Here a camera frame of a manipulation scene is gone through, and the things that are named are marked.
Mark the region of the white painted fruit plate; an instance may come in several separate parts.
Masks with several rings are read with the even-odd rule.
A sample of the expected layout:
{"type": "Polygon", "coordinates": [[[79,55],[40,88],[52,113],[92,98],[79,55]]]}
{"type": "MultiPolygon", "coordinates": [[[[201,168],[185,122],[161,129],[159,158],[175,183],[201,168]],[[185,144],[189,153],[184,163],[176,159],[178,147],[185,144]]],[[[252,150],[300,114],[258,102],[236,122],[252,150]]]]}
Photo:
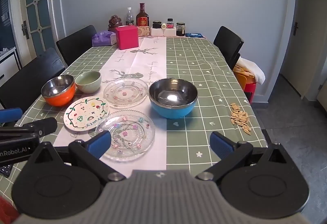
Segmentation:
{"type": "Polygon", "coordinates": [[[74,132],[85,132],[100,124],[110,112],[106,99],[97,96],[83,97],[70,104],[63,122],[67,129],[74,132]]]}

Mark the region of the orange steel bowl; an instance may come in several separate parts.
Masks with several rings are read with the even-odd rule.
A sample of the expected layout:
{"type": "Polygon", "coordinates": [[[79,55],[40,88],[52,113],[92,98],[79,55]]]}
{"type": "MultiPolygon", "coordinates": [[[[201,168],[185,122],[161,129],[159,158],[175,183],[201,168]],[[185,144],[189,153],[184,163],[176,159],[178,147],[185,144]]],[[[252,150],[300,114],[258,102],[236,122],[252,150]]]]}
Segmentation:
{"type": "Polygon", "coordinates": [[[49,105],[62,107],[72,100],[75,89],[74,77],[64,74],[47,81],[41,88],[41,95],[49,105]]]}

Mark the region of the clear glass plate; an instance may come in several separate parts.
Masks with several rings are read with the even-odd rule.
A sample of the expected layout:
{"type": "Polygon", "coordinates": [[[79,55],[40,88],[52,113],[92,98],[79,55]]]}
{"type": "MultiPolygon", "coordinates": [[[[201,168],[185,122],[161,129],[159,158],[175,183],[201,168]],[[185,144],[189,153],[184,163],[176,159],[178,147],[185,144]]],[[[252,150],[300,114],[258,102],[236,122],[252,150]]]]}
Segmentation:
{"type": "Polygon", "coordinates": [[[136,110],[119,110],[110,114],[95,132],[104,130],[111,134],[111,145],[104,156],[115,162],[134,161],[142,157],[155,140],[155,124],[147,115],[136,110]]]}
{"type": "Polygon", "coordinates": [[[115,109],[139,105],[148,94],[148,86],[141,79],[122,78],[111,81],[104,89],[104,98],[115,109]]]}

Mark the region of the green ceramic bowl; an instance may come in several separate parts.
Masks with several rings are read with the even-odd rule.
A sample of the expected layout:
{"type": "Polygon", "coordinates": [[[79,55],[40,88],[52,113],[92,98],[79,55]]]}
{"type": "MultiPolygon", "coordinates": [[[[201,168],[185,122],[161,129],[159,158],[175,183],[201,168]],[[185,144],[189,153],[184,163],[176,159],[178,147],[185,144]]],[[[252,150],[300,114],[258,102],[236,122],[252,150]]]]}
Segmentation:
{"type": "Polygon", "coordinates": [[[97,71],[88,71],[75,78],[75,84],[85,94],[95,93],[101,85],[101,74],[97,71]]]}

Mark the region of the blue steel bowl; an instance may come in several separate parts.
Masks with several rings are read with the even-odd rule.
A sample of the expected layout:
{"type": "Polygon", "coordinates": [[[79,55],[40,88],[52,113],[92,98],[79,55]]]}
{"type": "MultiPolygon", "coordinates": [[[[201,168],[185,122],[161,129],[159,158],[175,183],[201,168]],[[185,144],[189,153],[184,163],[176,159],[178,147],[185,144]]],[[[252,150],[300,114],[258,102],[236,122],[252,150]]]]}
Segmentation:
{"type": "Polygon", "coordinates": [[[166,119],[180,119],[191,113],[198,98],[197,88],[177,78],[159,79],[148,91],[151,107],[166,119]]]}

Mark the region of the near left black chair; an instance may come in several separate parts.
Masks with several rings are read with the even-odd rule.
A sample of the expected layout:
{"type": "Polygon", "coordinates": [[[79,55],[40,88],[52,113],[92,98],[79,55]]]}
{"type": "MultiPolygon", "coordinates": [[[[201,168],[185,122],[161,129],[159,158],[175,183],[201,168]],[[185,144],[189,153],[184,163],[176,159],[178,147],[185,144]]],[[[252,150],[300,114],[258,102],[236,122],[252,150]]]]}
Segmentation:
{"type": "Polygon", "coordinates": [[[41,88],[59,76],[65,66],[54,48],[49,48],[1,86],[1,105],[5,109],[26,111],[40,96],[41,88]]]}

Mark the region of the black chair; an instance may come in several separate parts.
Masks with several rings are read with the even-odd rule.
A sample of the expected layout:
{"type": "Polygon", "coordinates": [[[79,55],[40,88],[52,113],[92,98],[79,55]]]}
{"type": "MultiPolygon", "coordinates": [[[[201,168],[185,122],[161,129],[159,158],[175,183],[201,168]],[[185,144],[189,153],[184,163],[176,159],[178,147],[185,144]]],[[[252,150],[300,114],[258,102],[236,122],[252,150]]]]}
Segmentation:
{"type": "Polygon", "coordinates": [[[95,34],[95,27],[89,25],[56,42],[59,52],[67,66],[70,66],[93,46],[92,37],[95,34]]]}
{"type": "Polygon", "coordinates": [[[244,44],[243,39],[225,26],[221,26],[213,44],[218,47],[229,68],[233,70],[241,56],[240,49],[244,44]]]}
{"type": "Polygon", "coordinates": [[[65,66],[54,48],[49,48],[1,86],[1,105],[5,109],[26,111],[40,96],[41,88],[59,76],[65,66]]]}

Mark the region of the green checkered tablecloth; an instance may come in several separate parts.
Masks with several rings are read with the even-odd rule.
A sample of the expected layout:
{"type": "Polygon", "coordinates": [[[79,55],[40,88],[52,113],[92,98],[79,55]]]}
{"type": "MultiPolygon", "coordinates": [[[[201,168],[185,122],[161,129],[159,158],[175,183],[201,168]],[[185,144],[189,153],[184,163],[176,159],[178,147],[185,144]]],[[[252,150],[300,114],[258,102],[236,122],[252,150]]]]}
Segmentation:
{"type": "Polygon", "coordinates": [[[255,147],[265,147],[267,142],[253,109],[219,49],[206,39],[165,40],[166,78],[187,80],[198,90],[191,113],[181,119],[166,119],[165,170],[187,169],[196,175],[218,162],[218,156],[209,147],[209,136],[214,131],[236,142],[248,141],[255,147]],[[231,123],[231,103],[248,113],[250,135],[231,123]]]}

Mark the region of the white drawer cabinet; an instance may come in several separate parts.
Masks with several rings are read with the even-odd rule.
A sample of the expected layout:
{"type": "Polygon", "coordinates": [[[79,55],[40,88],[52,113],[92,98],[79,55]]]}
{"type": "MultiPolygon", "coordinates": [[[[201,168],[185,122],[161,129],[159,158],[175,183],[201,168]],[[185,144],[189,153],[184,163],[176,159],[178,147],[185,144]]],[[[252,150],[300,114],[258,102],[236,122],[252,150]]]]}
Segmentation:
{"type": "Polygon", "coordinates": [[[18,57],[15,47],[1,54],[0,60],[0,87],[12,78],[18,71],[22,69],[22,64],[18,57]]]}

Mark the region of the far left black chair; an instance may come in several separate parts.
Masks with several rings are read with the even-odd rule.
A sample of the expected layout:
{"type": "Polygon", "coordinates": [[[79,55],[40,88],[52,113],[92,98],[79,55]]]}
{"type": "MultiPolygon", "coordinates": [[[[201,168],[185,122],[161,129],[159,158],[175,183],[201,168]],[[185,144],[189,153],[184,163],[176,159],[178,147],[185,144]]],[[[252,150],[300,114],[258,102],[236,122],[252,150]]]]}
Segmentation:
{"type": "Polygon", "coordinates": [[[67,66],[70,66],[93,46],[92,37],[95,34],[95,27],[89,25],[56,42],[59,52],[67,66]]]}

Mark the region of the right black chair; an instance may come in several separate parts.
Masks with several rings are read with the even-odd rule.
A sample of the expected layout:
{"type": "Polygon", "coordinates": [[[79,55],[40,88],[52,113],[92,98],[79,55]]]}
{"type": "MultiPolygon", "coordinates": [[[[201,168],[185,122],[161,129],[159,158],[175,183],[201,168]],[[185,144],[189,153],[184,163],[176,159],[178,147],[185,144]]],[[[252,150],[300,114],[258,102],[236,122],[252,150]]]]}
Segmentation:
{"type": "Polygon", "coordinates": [[[218,47],[229,68],[233,70],[241,56],[240,49],[244,44],[243,39],[225,26],[221,26],[213,44],[218,47]]]}

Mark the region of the clear water bottle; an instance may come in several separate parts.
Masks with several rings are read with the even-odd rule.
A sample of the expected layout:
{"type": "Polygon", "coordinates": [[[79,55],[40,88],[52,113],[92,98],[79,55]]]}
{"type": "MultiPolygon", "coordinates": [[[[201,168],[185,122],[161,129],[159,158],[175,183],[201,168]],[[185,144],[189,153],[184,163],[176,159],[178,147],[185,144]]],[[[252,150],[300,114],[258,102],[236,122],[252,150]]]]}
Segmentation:
{"type": "Polygon", "coordinates": [[[127,10],[128,10],[128,12],[126,14],[125,23],[127,26],[134,25],[134,17],[132,14],[132,8],[128,7],[127,10]]]}

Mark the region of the small red label bottle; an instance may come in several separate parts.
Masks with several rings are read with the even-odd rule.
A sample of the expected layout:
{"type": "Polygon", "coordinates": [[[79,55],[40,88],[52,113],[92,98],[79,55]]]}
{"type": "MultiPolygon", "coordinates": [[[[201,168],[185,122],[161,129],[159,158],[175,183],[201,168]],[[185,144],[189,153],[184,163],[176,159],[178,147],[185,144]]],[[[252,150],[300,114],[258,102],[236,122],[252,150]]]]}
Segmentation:
{"type": "Polygon", "coordinates": [[[174,28],[174,20],[173,20],[173,18],[168,18],[168,19],[167,19],[166,27],[167,27],[168,29],[172,29],[172,28],[174,28]]]}

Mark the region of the brown liquor bottle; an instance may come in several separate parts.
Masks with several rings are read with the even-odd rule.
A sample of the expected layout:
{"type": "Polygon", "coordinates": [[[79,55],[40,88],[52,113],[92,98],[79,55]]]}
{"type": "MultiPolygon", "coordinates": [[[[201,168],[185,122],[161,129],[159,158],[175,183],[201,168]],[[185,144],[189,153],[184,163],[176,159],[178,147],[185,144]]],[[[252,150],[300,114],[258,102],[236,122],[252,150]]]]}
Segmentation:
{"type": "Polygon", "coordinates": [[[136,16],[136,25],[145,27],[149,25],[149,15],[145,12],[145,4],[140,3],[140,12],[136,16]]]}

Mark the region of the black lid jar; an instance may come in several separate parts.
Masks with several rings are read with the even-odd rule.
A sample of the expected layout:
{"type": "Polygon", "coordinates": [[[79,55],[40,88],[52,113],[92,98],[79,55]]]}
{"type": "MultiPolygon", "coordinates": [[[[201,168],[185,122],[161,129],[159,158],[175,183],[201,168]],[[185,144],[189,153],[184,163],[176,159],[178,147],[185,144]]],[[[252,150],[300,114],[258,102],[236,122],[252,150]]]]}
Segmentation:
{"type": "Polygon", "coordinates": [[[162,22],[161,21],[153,21],[152,27],[154,29],[160,29],[162,27],[162,22]]]}

